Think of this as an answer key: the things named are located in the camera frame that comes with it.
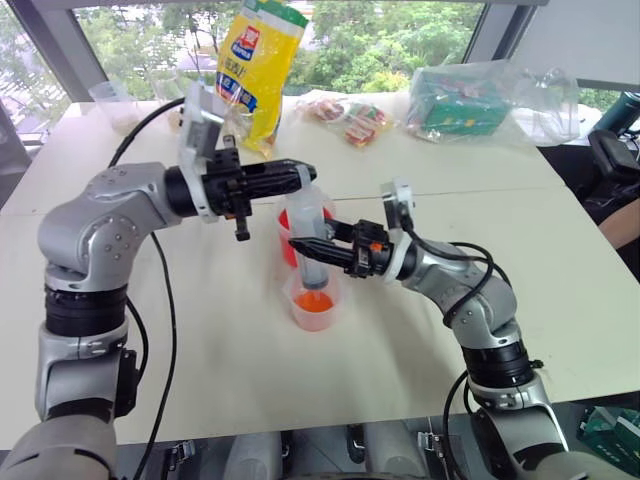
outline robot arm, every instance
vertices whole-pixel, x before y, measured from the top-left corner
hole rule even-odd
[[[301,186],[294,160],[241,166],[232,138],[216,150],[222,115],[195,84],[186,99],[180,167],[112,167],[43,220],[46,319],[39,330],[36,409],[42,423],[20,439],[0,478],[115,477],[113,420],[136,401],[136,353],[125,348],[127,284],[143,240],[199,215],[235,219],[247,240],[251,200]]]
[[[462,349],[469,387],[480,405],[472,416],[474,434],[497,478],[613,478],[607,472],[622,478],[622,472],[595,457],[568,452],[542,380],[529,361],[509,284],[494,276],[485,281],[473,261],[477,257],[455,245],[413,234],[413,199],[406,184],[395,181],[383,192],[389,232],[366,220],[355,225],[329,220],[330,238],[351,243],[351,248],[317,238],[291,239],[291,245],[353,277],[399,280],[439,307]],[[468,298],[481,282],[482,288]]]

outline tree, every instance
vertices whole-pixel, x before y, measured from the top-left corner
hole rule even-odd
[[[70,104],[5,2],[0,2],[0,88],[5,101],[44,124],[57,122]]]
[[[198,50],[202,48],[198,33],[209,35],[217,56],[220,51],[219,44],[239,11],[238,2],[169,4],[164,7],[162,26],[165,31],[181,37],[184,37],[187,31],[190,32]],[[203,24],[208,26],[206,30],[201,28]]]
[[[416,68],[462,60],[481,4],[317,2],[314,50],[298,54],[287,91],[392,91]]]
[[[105,72],[139,100],[154,98],[153,79],[166,76],[176,64],[180,45],[160,26],[161,15],[161,7],[94,7],[76,13]]]
[[[620,97],[620,92],[617,91],[582,88],[580,89],[579,102],[588,107],[597,108],[604,113],[611,108],[618,97]]]

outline white table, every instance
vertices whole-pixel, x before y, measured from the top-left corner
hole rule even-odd
[[[336,202],[338,216],[383,223],[382,202]],[[36,330],[44,318],[40,214],[0,216],[0,449],[37,421]],[[282,302],[287,275],[271,205],[249,219],[197,219],[159,233],[178,316],[178,363],[159,440],[438,415],[464,369],[434,305],[399,285],[346,279],[340,321],[300,330]],[[487,247],[511,277],[518,320],[553,401],[640,388],[640,288],[564,188],[416,198],[427,238]],[[138,407],[116,422],[120,443],[146,441],[164,385],[170,329],[159,260],[145,242],[130,283],[151,341]],[[131,327],[130,345],[139,349]],[[454,411],[461,411],[459,401]]]
[[[393,111],[396,95],[364,97]],[[323,126],[302,119],[295,110],[296,101],[296,97],[285,98],[273,158],[288,157],[314,165],[319,174],[317,184],[333,199],[377,197],[379,186],[394,176],[410,179],[416,195],[564,185],[534,147],[435,145],[396,128],[357,149]],[[146,114],[156,106],[142,102],[140,109]],[[46,213],[76,196],[90,178],[106,168],[121,140],[93,104],[72,106],[2,214]],[[170,132],[168,122],[158,118],[140,133],[122,163],[176,165],[177,143],[177,134]],[[248,164],[263,158],[242,149],[241,161]]]

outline snack package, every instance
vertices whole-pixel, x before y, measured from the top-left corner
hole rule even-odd
[[[578,84],[496,60],[416,70],[406,126],[436,143],[552,146],[577,138]]]
[[[267,158],[280,118],[282,87],[307,22],[276,0],[244,0],[220,49],[216,90],[232,105],[228,127]]]
[[[349,98],[302,100],[297,108],[307,118],[327,125],[356,147],[369,145],[393,126],[388,113],[371,103]]]

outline window frame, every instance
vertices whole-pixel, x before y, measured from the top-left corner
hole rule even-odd
[[[7,0],[71,101],[91,101],[88,89],[108,80],[73,9],[190,3],[192,0]],[[538,6],[549,0],[445,0],[485,3],[463,62],[509,58]]]

